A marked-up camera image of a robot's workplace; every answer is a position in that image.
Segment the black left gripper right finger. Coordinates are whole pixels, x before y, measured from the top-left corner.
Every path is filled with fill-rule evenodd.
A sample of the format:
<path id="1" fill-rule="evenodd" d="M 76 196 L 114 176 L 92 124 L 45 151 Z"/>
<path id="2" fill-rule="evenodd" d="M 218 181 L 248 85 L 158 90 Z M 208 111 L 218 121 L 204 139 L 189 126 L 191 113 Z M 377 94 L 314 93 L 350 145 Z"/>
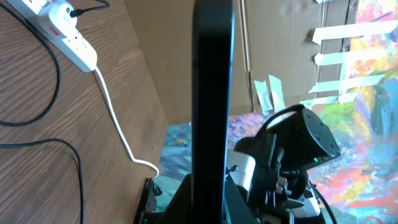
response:
<path id="1" fill-rule="evenodd" d="M 236 184 L 231 177 L 224 183 L 224 197 L 228 209 L 228 223 L 231 224 L 258 224 L 251 210 L 243 200 Z"/>

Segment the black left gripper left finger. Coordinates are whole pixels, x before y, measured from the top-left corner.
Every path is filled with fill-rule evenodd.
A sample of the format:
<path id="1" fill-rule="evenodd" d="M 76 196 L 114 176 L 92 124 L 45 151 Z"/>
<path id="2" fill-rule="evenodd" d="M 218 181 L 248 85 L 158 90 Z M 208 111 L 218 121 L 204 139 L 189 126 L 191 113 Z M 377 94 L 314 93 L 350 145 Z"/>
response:
<path id="1" fill-rule="evenodd" d="M 192 222 L 192 175 L 187 174 L 156 224 L 189 224 Z"/>

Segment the blue Galaxy smartphone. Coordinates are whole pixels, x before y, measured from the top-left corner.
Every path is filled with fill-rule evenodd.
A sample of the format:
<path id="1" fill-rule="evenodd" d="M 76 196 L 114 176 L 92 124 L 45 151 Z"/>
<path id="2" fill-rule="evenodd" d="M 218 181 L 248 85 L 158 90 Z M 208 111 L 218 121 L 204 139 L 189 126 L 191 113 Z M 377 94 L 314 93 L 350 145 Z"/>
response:
<path id="1" fill-rule="evenodd" d="M 192 223 L 222 223 L 234 44 L 232 1 L 195 1 L 192 22 Z"/>

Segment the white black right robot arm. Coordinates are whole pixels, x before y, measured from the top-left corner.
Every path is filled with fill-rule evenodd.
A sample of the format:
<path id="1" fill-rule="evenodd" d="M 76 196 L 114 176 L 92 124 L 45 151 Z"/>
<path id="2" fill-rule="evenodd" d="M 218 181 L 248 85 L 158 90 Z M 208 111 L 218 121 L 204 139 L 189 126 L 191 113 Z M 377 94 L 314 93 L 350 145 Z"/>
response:
<path id="1" fill-rule="evenodd" d="M 227 152 L 226 223 L 324 223 L 336 217 L 308 170 L 340 157 L 330 128 L 304 105 L 271 116 Z"/>

